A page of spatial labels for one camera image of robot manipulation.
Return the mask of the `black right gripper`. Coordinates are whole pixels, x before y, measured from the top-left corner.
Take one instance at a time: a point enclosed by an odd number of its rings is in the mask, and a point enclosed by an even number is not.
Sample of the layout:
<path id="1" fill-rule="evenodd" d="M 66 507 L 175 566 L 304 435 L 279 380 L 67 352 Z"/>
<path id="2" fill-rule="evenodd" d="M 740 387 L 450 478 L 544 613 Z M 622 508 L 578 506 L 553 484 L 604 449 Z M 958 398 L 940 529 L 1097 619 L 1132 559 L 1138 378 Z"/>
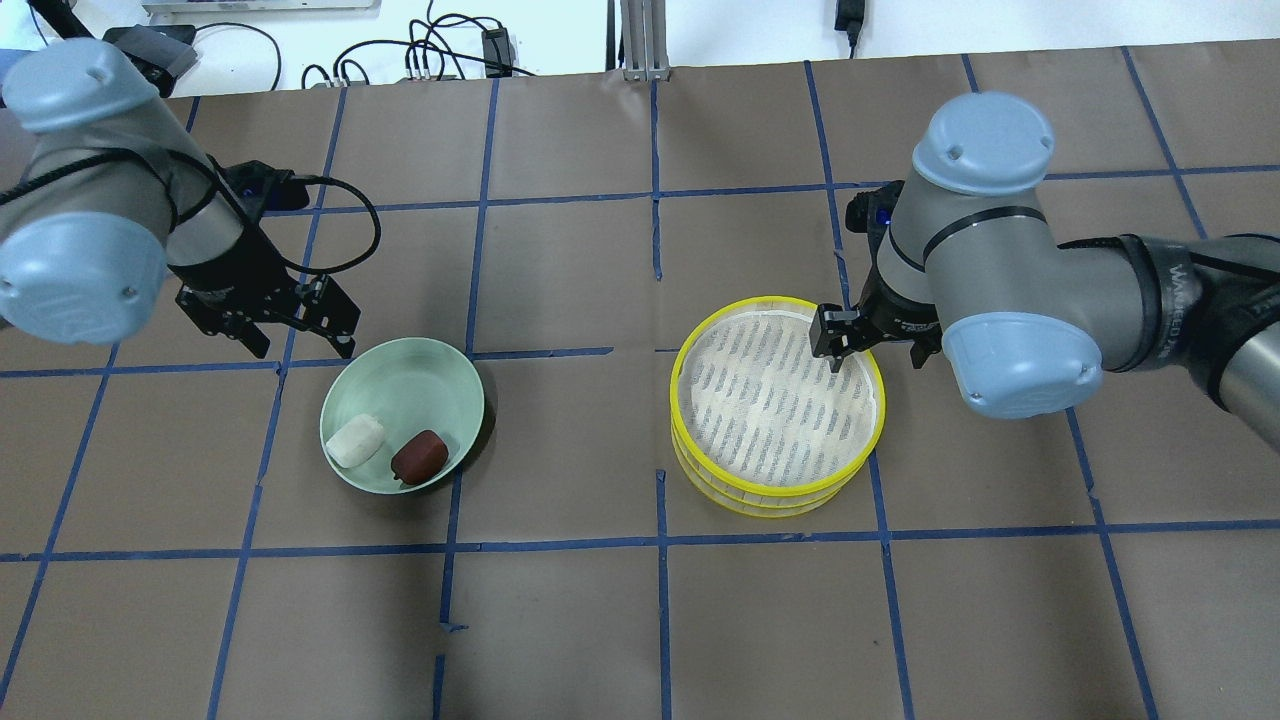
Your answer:
<path id="1" fill-rule="evenodd" d="M 846 357 L 887 342 L 909 342 L 914 369 L 943 351 L 943 331 L 933 304 L 906 299 L 878 270 L 870 270 L 852 309 L 818 304 L 810 324 L 812 356 L 838 374 Z"/>

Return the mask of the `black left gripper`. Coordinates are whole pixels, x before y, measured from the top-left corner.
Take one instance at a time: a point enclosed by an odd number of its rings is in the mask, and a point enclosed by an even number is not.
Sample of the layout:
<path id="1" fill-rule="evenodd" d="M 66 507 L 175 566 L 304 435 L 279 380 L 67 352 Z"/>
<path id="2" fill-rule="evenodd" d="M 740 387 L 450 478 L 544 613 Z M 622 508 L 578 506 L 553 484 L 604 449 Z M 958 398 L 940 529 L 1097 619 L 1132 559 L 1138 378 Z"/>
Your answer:
<path id="1" fill-rule="evenodd" d="M 195 264 L 170 264 L 180 281 L 175 302 L 206 336 L 223 336 L 264 360 L 271 341 L 264 324 L 289 325 L 325 340 L 342 359 L 355 355 L 360 307 L 332 275 L 305 284 L 260 228 L 243 229 L 225 252 Z"/>

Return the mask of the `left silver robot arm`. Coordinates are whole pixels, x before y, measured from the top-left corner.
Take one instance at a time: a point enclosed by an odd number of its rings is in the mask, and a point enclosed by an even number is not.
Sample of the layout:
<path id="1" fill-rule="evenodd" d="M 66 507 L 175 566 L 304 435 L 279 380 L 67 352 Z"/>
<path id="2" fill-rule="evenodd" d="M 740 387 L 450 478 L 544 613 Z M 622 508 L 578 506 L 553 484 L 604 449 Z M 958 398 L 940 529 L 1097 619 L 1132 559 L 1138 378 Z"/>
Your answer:
<path id="1" fill-rule="evenodd" d="M 261 227 L 305 209 L 314 186 L 261 161 L 221 167 L 115 46 L 72 38 L 20 59 L 3 101 L 36 138 L 3 193 L 3 327 L 60 345 L 114 345 L 150 320 L 168 277 L 207 336 L 265 357 L 266 324 L 355 352 L 360 310 L 337 283 L 352 261 L 306 266 Z"/>

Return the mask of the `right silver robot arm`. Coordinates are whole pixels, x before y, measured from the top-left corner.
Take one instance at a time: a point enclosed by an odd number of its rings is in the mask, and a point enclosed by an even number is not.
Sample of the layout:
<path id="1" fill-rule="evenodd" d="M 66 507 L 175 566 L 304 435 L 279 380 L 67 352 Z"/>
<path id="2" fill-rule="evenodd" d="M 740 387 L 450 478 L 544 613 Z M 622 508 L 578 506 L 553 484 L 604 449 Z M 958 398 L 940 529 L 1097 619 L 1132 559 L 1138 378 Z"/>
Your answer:
<path id="1" fill-rule="evenodd" d="M 1108 373 L 1184 368 L 1217 407 L 1277 445 L 1277 237 L 1057 243 L 1037 197 L 1056 138 L 1025 99 L 964 94 L 931 118 L 902 181 L 845 223 L 870 270 L 850 307 L 822 304 L 810 348 L 831 370 L 884 342 L 914 368 L 942 354 L 993 419 L 1074 407 Z"/>

